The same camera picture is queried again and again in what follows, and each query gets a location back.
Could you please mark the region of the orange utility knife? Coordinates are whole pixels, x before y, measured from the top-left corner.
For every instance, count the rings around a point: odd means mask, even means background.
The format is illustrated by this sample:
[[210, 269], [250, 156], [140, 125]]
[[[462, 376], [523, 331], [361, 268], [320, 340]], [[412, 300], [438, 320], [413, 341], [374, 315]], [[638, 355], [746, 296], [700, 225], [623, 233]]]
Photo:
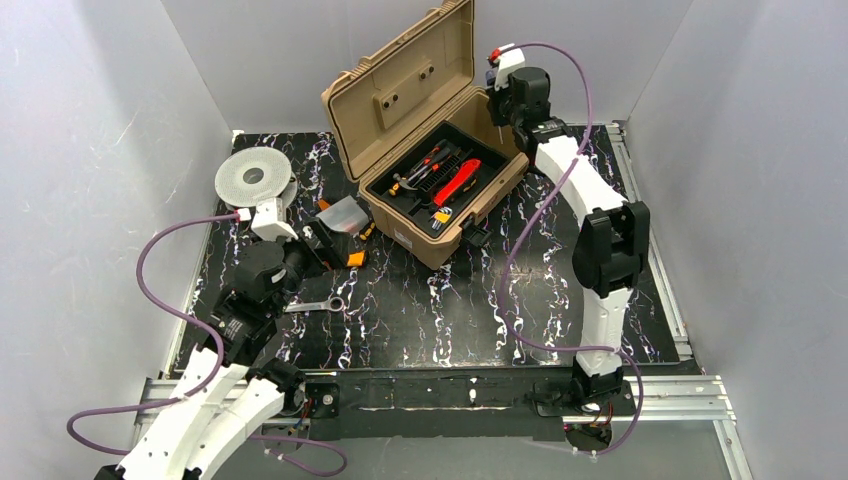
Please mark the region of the orange utility knife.
[[367, 260], [367, 254], [364, 250], [350, 253], [347, 258], [346, 266], [348, 268], [360, 268]]

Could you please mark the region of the red black utility knife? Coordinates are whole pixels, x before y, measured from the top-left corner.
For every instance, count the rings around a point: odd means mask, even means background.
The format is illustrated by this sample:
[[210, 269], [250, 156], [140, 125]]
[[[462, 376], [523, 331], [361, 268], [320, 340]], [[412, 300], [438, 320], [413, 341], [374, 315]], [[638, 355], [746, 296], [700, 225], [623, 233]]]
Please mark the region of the red black utility knife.
[[445, 207], [459, 193], [467, 191], [476, 181], [476, 175], [482, 161], [471, 158], [464, 161], [434, 195], [433, 203], [437, 207]]

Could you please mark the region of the red needle nose pliers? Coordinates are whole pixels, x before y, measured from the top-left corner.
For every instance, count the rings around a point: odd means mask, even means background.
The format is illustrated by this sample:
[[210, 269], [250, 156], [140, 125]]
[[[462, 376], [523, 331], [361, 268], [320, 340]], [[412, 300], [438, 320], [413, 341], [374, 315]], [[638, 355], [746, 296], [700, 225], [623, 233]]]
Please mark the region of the red needle nose pliers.
[[433, 165], [446, 158], [451, 153], [452, 147], [453, 144], [447, 139], [439, 141], [416, 167], [415, 174], [418, 177], [424, 175]]

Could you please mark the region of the small black hammer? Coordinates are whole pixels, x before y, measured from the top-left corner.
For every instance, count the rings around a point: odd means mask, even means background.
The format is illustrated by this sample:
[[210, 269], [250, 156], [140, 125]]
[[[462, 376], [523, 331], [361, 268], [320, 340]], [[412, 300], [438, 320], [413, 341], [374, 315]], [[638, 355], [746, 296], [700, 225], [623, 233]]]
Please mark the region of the small black hammer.
[[394, 174], [394, 175], [392, 176], [392, 178], [395, 180], [395, 183], [396, 183], [396, 182], [399, 182], [399, 183], [400, 183], [400, 190], [401, 190], [402, 188], [404, 188], [404, 189], [411, 189], [411, 188], [412, 188], [412, 187], [413, 187], [413, 186], [414, 186], [414, 185], [415, 185], [418, 181], [420, 181], [421, 179], [423, 179], [423, 178], [424, 178], [424, 177], [425, 177], [425, 176], [426, 176], [426, 175], [427, 175], [430, 171], [432, 171], [432, 170], [433, 170], [433, 166], [434, 166], [434, 165], [432, 166], [432, 168], [431, 168], [431, 169], [428, 169], [428, 170], [427, 170], [427, 172], [426, 172], [424, 175], [422, 175], [422, 176], [418, 177], [418, 176], [415, 174], [415, 170], [416, 170], [416, 167], [419, 165], [419, 163], [418, 163], [418, 164], [417, 164], [417, 165], [416, 165], [416, 166], [415, 166], [415, 167], [414, 167], [414, 168], [410, 171], [409, 175], [408, 175], [408, 176], [406, 176], [406, 177], [403, 177], [403, 176], [402, 176], [402, 175], [400, 175], [400, 174]]

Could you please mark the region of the yellow hex key set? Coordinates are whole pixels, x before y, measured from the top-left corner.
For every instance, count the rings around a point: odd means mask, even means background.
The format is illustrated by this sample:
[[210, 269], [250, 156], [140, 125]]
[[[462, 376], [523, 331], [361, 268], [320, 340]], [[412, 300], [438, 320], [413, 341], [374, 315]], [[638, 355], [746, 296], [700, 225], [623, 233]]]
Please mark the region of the yellow hex key set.
[[442, 207], [436, 210], [431, 216], [431, 227], [435, 231], [440, 231], [444, 228], [451, 220], [453, 216], [453, 211], [449, 207]]

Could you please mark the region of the tan plastic tool box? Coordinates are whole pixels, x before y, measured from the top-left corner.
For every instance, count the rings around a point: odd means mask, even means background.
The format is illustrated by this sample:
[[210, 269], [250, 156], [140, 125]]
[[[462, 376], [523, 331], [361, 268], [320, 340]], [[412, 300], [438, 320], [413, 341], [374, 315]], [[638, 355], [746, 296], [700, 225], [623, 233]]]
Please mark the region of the tan plastic tool box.
[[[474, 14], [471, 1], [445, 1], [376, 53], [361, 58], [322, 93], [349, 181], [369, 204], [378, 230], [432, 270], [462, 242], [488, 238], [482, 223], [523, 179], [529, 161], [512, 143], [510, 130], [490, 120], [486, 91], [474, 85]], [[511, 158], [506, 168], [433, 239], [411, 221], [390, 213], [366, 190], [443, 121], [449, 121]]]

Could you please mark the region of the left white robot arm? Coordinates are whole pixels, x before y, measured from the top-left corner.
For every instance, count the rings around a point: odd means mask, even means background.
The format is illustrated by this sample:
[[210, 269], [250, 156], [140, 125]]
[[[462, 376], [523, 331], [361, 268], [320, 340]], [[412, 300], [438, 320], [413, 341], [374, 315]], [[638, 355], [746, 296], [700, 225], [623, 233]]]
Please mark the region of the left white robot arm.
[[266, 420], [305, 414], [302, 371], [277, 358], [254, 364], [304, 281], [348, 267], [351, 244], [351, 235], [313, 217], [243, 247], [209, 316], [186, 319], [205, 341], [170, 396], [148, 403], [158, 413], [146, 433], [97, 478], [210, 479]]

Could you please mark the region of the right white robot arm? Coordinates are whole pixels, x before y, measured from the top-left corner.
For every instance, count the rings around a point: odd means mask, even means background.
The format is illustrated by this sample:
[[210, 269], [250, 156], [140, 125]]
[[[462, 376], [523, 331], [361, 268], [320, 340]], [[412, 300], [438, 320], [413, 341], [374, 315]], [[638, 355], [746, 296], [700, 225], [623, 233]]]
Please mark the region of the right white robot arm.
[[600, 404], [622, 389], [623, 360], [617, 351], [627, 304], [647, 265], [650, 211], [605, 181], [565, 123], [551, 115], [545, 70], [495, 67], [486, 83], [493, 123], [511, 128], [533, 171], [557, 182], [558, 193], [575, 214], [579, 234], [572, 268], [584, 307], [581, 341], [564, 398], [575, 406]]

